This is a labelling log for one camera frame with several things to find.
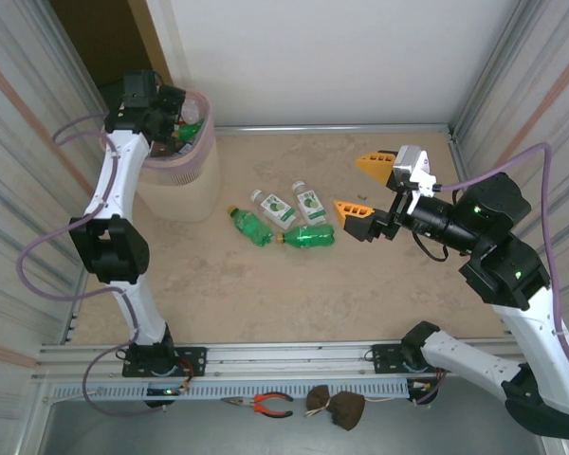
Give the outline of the grey metal shelf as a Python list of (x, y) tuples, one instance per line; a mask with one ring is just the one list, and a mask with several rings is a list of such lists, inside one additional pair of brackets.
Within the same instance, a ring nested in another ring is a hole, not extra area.
[(371, 404), (350, 431), (327, 415), (305, 418), (300, 406), (281, 421), (217, 401), (120, 420), (59, 403), (33, 434), (39, 444), (21, 455), (545, 455), (537, 437), (475, 393), (428, 409)]

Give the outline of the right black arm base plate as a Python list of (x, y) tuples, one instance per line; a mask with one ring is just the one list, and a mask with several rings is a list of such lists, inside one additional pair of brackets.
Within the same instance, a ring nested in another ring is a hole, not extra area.
[(370, 358), (375, 373), (437, 374), (444, 371), (430, 365), (418, 348), (400, 342), (374, 344)]

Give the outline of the brown cloth bundle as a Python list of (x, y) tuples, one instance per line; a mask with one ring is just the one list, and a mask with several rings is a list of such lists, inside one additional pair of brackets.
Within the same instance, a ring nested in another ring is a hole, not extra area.
[(314, 416), (322, 411), (331, 414), (332, 423), (347, 431), (354, 429), (364, 412), (365, 397), (351, 391), (332, 395), (326, 385), (314, 387), (306, 396), (305, 416)]

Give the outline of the clear bottle lime label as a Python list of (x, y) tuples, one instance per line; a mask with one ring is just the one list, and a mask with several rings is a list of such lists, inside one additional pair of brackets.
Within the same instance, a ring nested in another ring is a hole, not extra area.
[(279, 228), (287, 230), (297, 220), (297, 211), (273, 193), (255, 190), (250, 195), (250, 200), (257, 205), (267, 219)]
[(292, 185), (297, 198), (298, 207), (304, 221), (310, 226), (322, 225), (327, 222), (326, 211), (318, 195), (302, 180)]

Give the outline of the beige bin with pink liner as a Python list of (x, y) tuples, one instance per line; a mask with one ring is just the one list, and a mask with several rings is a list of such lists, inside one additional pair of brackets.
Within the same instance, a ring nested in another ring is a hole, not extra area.
[(200, 222), (213, 212), (220, 192), (221, 175), (209, 99), (196, 91), (187, 92), (201, 107), (203, 127), (193, 142), (176, 137), (174, 128), (167, 144), (155, 142), (144, 161), (137, 193), (152, 213), (168, 220)]

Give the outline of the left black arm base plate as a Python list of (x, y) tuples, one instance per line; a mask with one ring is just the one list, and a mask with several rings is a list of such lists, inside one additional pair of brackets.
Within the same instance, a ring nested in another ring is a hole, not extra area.
[(133, 357), (125, 350), (118, 350), (116, 358), (123, 361), (121, 374), (123, 377), (192, 377), (204, 376), (207, 366), (208, 349), (204, 347), (176, 347), (175, 363), (166, 373), (141, 368), (133, 362)]

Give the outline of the aluminium back frame rail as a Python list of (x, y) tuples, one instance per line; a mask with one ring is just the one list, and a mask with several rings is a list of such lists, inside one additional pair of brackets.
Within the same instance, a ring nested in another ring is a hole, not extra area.
[(215, 128), (218, 136), (278, 136), (320, 134), (390, 134), (390, 133), (447, 133), (446, 123), (394, 123), (350, 125), (269, 125), (221, 126)]

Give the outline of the brown wooden door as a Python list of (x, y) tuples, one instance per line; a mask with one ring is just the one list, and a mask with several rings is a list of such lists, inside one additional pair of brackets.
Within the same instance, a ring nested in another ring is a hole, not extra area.
[(134, 17), (139, 36), (143, 42), (152, 68), (160, 74), (166, 83), (172, 84), (172, 75), (157, 36), (156, 27), (149, 11), (147, 0), (127, 0), (127, 3)]

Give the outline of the aluminium mounting rail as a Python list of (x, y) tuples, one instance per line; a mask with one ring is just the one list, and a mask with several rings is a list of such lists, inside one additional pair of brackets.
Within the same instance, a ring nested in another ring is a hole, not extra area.
[[(373, 375), (372, 341), (208, 344), (206, 379), (275, 379)], [(80, 380), (101, 345), (45, 346), (37, 359), (37, 377)]]

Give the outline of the orange handled pliers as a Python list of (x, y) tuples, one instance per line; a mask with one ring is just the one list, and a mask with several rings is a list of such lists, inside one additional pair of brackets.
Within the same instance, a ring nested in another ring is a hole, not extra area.
[(293, 415), (293, 412), (291, 410), (273, 410), (266, 408), (263, 403), (270, 399), (280, 399), (286, 402), (294, 401), (290, 395), (278, 391), (255, 394), (252, 397), (224, 397), (222, 398), (222, 401), (228, 404), (232, 404), (233, 406), (252, 408), (254, 412), (260, 413), (265, 417), (273, 419), (285, 419)]

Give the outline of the aluminium corner post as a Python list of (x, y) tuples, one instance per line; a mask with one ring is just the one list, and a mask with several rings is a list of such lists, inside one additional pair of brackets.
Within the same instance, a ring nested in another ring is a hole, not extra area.
[(503, 71), (507, 60), (544, 0), (515, 1), (511, 15), (506, 20), (494, 47), (488, 54), (475, 84), (449, 124), (450, 134), (453, 138), (462, 135), (463, 131), (477, 116), (497, 77)]

